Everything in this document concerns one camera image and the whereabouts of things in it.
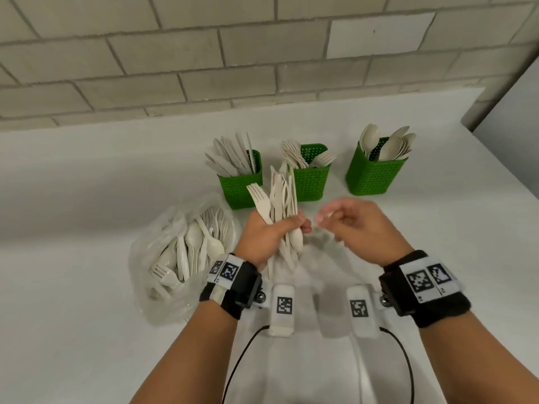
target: qr code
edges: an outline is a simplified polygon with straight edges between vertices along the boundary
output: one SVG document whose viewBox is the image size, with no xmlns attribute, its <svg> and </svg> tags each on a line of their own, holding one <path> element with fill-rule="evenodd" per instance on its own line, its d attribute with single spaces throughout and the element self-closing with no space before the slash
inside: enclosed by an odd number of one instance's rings
<svg viewBox="0 0 539 404">
<path fill-rule="evenodd" d="M 228 279 L 229 281 L 233 281 L 238 269 L 239 267 L 237 267 L 236 265 L 232 265 L 231 263 L 226 262 L 219 276 Z"/>
<path fill-rule="evenodd" d="M 451 277 L 447 274 L 444 267 L 440 264 L 431 265 L 427 267 L 428 271 L 431 273 L 432 277 L 435 279 L 438 285 L 451 281 Z"/>
<path fill-rule="evenodd" d="M 427 271 L 424 269 L 407 274 L 406 278 L 408 278 L 408 282 L 410 285 L 412 285 L 412 289 L 415 293 L 423 292 L 435 287 L 435 285 L 429 279 Z"/>
<path fill-rule="evenodd" d="M 213 264 L 213 266 L 211 267 L 210 269 L 210 273 L 211 274 L 216 274 L 219 272 L 219 268 L 221 267 L 221 264 L 223 263 L 223 261 L 217 261 L 216 263 Z"/>
<path fill-rule="evenodd" d="M 284 313 L 285 315 L 291 315 L 292 314 L 292 298 L 278 296 L 277 297 L 277 313 Z"/>
<path fill-rule="evenodd" d="M 351 300 L 350 307 L 352 308 L 352 317 L 369 317 L 365 299 Z"/>
</svg>

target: hand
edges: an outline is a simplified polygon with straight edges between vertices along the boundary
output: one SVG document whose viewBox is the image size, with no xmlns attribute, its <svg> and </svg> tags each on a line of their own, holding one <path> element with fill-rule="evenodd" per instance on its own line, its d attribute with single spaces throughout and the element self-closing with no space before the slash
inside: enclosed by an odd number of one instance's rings
<svg viewBox="0 0 539 404">
<path fill-rule="evenodd" d="M 414 250 L 372 201 L 332 201 L 320 209 L 316 223 L 331 231 L 338 241 L 344 241 L 358 257 L 382 267 Z"/>
<path fill-rule="evenodd" d="M 304 234 L 312 231 L 310 221 L 300 210 L 298 215 L 288 217 L 275 224 L 267 225 L 260 214 L 253 211 L 239 238 L 234 253 L 241 259 L 251 262 L 262 271 L 267 260 L 277 252 L 279 243 L 287 232 L 301 228 Z"/>
</svg>

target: green plastic basket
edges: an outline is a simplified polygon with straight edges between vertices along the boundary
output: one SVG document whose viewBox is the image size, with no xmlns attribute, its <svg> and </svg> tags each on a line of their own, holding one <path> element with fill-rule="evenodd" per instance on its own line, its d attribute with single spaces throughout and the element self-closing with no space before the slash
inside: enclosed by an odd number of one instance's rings
<svg viewBox="0 0 539 404">
<path fill-rule="evenodd" d="M 221 182 L 226 202 L 233 210 L 254 207 L 253 199 L 249 191 L 247 191 L 247 186 L 253 183 L 257 183 L 260 187 L 262 186 L 262 160 L 260 159 L 260 153 L 257 150 L 253 150 L 253 155 L 254 165 L 257 167 L 256 174 L 236 177 L 222 177 L 217 175 Z"/>
<path fill-rule="evenodd" d="M 302 144 L 301 155 L 310 164 L 317 155 L 327 149 L 320 143 Z M 322 169 L 294 169 L 298 201 L 317 201 L 322 198 L 330 167 L 331 164 Z"/>
<path fill-rule="evenodd" d="M 380 143 L 376 146 L 378 153 L 387 139 L 387 137 L 380 139 Z M 358 145 L 346 173 L 348 190 L 354 196 L 372 196 L 385 193 L 407 160 L 369 162 Z"/>
</svg>

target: person's left arm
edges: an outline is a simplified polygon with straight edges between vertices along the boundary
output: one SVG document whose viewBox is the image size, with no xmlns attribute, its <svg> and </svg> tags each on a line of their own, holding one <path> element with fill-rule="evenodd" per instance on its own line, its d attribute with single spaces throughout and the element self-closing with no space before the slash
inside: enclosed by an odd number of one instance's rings
<svg viewBox="0 0 539 404">
<path fill-rule="evenodd" d="M 310 221 L 301 212 L 266 225 L 253 211 L 234 253 L 262 270 L 281 238 L 299 227 L 304 233 L 311 231 Z M 131 404 L 220 403 L 237 325 L 213 300 L 201 302 Z"/>
</svg>

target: bundle of utensils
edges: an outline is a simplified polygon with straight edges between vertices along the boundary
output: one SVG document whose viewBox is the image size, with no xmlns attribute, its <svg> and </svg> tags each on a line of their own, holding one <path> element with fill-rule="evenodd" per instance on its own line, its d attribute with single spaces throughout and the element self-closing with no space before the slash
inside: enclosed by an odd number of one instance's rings
<svg viewBox="0 0 539 404">
<path fill-rule="evenodd" d="M 211 155 L 206 153 L 206 165 L 222 177 L 235 177 L 256 174 L 257 168 L 253 156 L 253 147 L 249 134 L 247 137 L 248 149 L 245 147 L 243 137 L 236 133 L 235 139 L 221 137 L 213 139 Z"/>
<path fill-rule="evenodd" d="M 165 247 L 150 274 L 160 285 L 171 290 L 193 275 L 210 267 L 219 255 L 225 253 L 231 233 L 230 223 L 219 207 L 209 207 L 187 225 L 185 236 L 178 236 Z M 154 287 L 165 299 L 170 295 L 165 289 Z"/>
<path fill-rule="evenodd" d="M 271 189 L 269 196 L 258 184 L 247 186 L 258 213 L 266 224 L 279 222 L 284 218 L 298 215 L 298 200 L 294 171 L 283 162 L 279 172 L 271 168 Z M 295 268 L 300 252 L 303 250 L 303 234 L 300 228 L 287 233 L 279 245 L 279 254 L 290 269 Z M 268 261 L 268 278 L 273 278 L 274 257 Z"/>
<path fill-rule="evenodd" d="M 363 150 L 365 157 L 371 162 L 404 160 L 410 155 L 412 151 L 411 145 L 417 137 L 415 133 L 407 134 L 409 128 L 409 126 L 399 128 L 379 148 L 380 130 L 377 125 L 369 124 L 361 133 L 360 140 L 357 143 Z"/>
<path fill-rule="evenodd" d="M 336 154 L 326 150 L 317 155 L 309 164 L 301 155 L 301 144 L 293 139 L 281 142 L 281 154 L 293 169 L 321 169 L 329 166 L 337 158 Z"/>
</svg>

